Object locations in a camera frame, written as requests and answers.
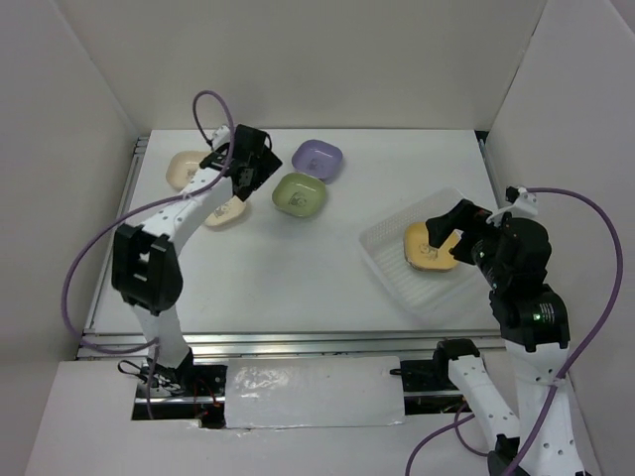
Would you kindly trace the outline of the yellow panda plate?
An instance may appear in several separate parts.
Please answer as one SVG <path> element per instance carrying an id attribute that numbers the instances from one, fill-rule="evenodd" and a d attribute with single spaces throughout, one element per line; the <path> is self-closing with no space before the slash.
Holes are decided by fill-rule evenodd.
<path id="1" fill-rule="evenodd" d="M 450 254 L 449 250 L 458 242 L 460 235 L 452 232 L 440 248 L 434 248 L 429 244 L 429 236 L 424 222 L 410 224 L 404 233 L 404 255 L 407 263 L 416 263 L 427 266 L 449 265 L 458 261 Z"/>

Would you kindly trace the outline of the green panda plate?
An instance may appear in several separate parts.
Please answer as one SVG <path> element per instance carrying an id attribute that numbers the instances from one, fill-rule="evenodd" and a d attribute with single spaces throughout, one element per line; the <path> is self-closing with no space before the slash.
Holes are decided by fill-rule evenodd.
<path id="1" fill-rule="evenodd" d="M 289 173 L 275 187 L 272 201 L 287 214 L 300 218 L 311 217 L 322 209 L 326 201 L 326 185 L 309 175 Z"/>

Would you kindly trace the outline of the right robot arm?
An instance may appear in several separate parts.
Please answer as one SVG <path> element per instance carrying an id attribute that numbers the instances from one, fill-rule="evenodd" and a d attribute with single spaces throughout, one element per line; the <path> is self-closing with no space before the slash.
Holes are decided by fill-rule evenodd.
<path id="1" fill-rule="evenodd" d="M 505 404 L 471 340 L 442 340 L 433 356 L 435 382 L 463 393 L 486 436 L 489 474 L 584 474 L 568 383 L 559 374 L 571 337 L 566 305 L 545 282 L 552 254 L 546 228 L 522 202 L 493 213 L 467 199 L 426 226 L 434 248 L 459 232 L 449 252 L 475 266 L 488 283 L 490 307 L 512 361 L 516 411 Z"/>

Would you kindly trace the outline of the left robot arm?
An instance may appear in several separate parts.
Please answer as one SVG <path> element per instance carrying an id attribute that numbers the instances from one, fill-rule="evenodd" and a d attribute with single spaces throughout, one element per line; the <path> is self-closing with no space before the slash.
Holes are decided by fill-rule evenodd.
<path id="1" fill-rule="evenodd" d="M 232 198 L 246 200 L 282 161 L 268 133 L 238 125 L 212 134 L 212 151 L 196 165 L 179 199 L 138 225 L 122 224 L 114 234 L 112 287 L 135 313 L 162 386 L 175 396 L 191 392 L 196 381 L 193 354 L 177 313 L 184 288 L 179 255 L 193 233 Z"/>

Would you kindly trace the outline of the cream panda plate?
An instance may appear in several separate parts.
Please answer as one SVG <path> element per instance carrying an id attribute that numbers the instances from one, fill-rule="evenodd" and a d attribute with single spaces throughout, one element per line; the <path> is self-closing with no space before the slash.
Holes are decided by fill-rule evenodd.
<path id="1" fill-rule="evenodd" d="M 233 196 L 224 204 L 216 207 L 205 219 L 204 225 L 208 228 L 218 228 L 231 224 L 240 218 L 247 210 L 248 204 Z"/>
<path id="2" fill-rule="evenodd" d="M 175 154 L 166 171 L 166 181 L 175 191 L 181 191 L 199 170 L 199 164 L 209 152 L 182 151 Z"/>

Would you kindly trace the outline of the brown panda plate front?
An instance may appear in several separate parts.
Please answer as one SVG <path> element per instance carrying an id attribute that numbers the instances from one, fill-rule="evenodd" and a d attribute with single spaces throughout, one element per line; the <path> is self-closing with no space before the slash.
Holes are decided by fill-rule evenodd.
<path id="1" fill-rule="evenodd" d="M 418 273 L 448 273 L 457 267 L 457 263 L 450 263 L 449 265 L 443 266 L 437 266 L 435 264 L 423 266 L 409 262 L 408 265 Z"/>

